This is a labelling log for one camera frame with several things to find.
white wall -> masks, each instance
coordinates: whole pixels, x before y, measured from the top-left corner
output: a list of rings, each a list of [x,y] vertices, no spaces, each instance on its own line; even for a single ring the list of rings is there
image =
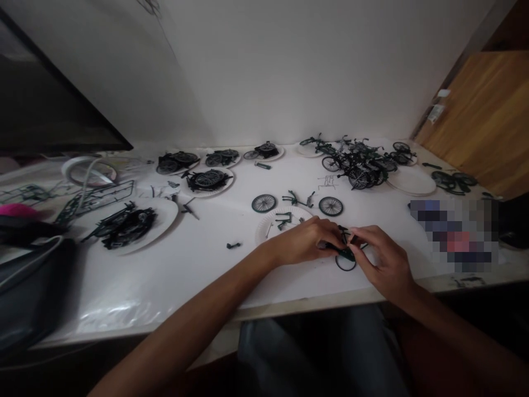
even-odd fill
[[[133,143],[410,135],[494,0],[0,0]]]

pixelated area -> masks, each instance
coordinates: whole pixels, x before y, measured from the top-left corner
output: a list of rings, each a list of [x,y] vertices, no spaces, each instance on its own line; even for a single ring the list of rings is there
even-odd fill
[[[453,263],[455,272],[487,272],[498,263],[494,200],[413,200],[410,212],[431,242],[433,263]]]

human hand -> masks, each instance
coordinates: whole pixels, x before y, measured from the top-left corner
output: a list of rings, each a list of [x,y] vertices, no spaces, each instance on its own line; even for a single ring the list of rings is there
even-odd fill
[[[270,255],[275,267],[306,262],[317,258],[336,256],[333,249],[320,249],[321,242],[344,249],[338,225],[317,216],[261,244],[263,255]]]
[[[406,251],[378,226],[351,228],[351,232],[348,246],[365,276],[388,301],[402,308],[418,290]],[[354,235],[358,236],[358,240],[353,245],[350,240]],[[365,256],[359,242],[369,243],[375,249],[380,262],[378,266],[373,266]]]

black monitor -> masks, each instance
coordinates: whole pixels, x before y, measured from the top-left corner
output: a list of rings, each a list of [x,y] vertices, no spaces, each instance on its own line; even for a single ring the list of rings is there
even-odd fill
[[[0,7],[0,156],[130,149]]]

white tabletop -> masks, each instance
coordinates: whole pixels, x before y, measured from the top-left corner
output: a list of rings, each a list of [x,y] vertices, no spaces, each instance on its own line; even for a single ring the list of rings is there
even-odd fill
[[[373,146],[390,142],[370,142]],[[195,199],[191,208],[200,218],[180,213],[175,223],[158,240],[129,255],[119,256],[107,251],[97,241],[79,245],[74,266],[74,277],[67,297],[67,309],[62,325],[42,346],[66,344],[109,337],[141,334],[154,330],[171,313],[192,296],[234,266],[255,248],[255,231],[264,215],[251,209],[252,200],[260,194],[272,194],[278,206],[289,206],[281,201],[288,190],[305,200],[313,191],[315,204],[307,209],[313,215],[326,217],[318,209],[318,202],[326,196],[340,199],[344,212],[331,220],[343,226],[378,224],[408,252],[412,273],[419,283],[433,292],[526,280],[529,267],[526,253],[502,250],[501,264],[492,272],[477,275],[481,281],[465,281],[468,274],[454,274],[450,264],[431,262],[431,244],[419,223],[407,208],[410,200],[461,200],[437,189],[427,197],[408,196],[386,184],[363,191],[351,191],[346,178],[334,178],[335,186],[323,186],[326,175],[321,157],[303,158],[286,146],[286,154],[267,163],[271,170],[254,167],[253,161],[242,160],[231,168],[235,174],[232,186],[217,196]],[[241,154],[246,150],[239,148]],[[419,163],[429,162],[449,168],[423,148],[416,147]],[[179,176],[158,175],[155,164],[137,171],[128,171],[124,179],[136,180],[131,196],[149,197],[154,187],[162,197],[174,190],[167,181],[185,183]],[[57,167],[41,174],[25,176],[25,183],[43,187],[53,186],[59,179]],[[22,179],[8,181],[20,186]],[[479,199],[484,191],[472,188],[464,200]],[[54,211],[53,219],[70,197],[55,198],[36,206],[37,210]],[[189,197],[178,196],[181,206]],[[242,243],[228,250],[227,243]],[[371,287],[361,269],[341,271],[333,259],[285,266],[273,271],[243,303],[235,319],[258,318],[296,313],[306,310],[362,304],[382,300]]]

